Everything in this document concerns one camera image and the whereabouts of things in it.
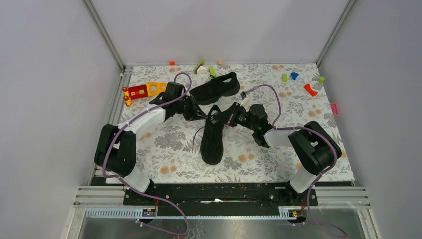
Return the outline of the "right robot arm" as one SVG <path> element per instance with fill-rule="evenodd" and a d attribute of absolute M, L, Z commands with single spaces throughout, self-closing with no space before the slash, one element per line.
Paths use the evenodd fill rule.
<path fill-rule="evenodd" d="M 292 205 L 302 202 L 305 191 L 331 169 L 342 155 L 338 144 L 318 122 L 276 128 L 269 123 L 261 104 L 253 104 L 246 110 L 239 103 L 233 103 L 229 109 L 212 115 L 211 119 L 230 127 L 240 125 L 252 130 L 252 137 L 258 146 L 294 149 L 302 166 L 289 180 L 290 188 L 285 192 L 287 202 Z"/>

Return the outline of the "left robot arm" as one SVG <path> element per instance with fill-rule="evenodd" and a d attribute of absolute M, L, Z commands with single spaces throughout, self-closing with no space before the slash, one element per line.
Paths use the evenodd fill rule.
<path fill-rule="evenodd" d="M 136 166 L 137 141 L 176 114 L 181 114 L 186 121 L 207 117 L 182 84 L 170 82 L 139 115 L 118 125 L 106 124 L 101 129 L 94 163 L 136 189 L 135 198 L 141 204 L 150 204 L 154 192 L 149 188 L 151 179 Z"/>

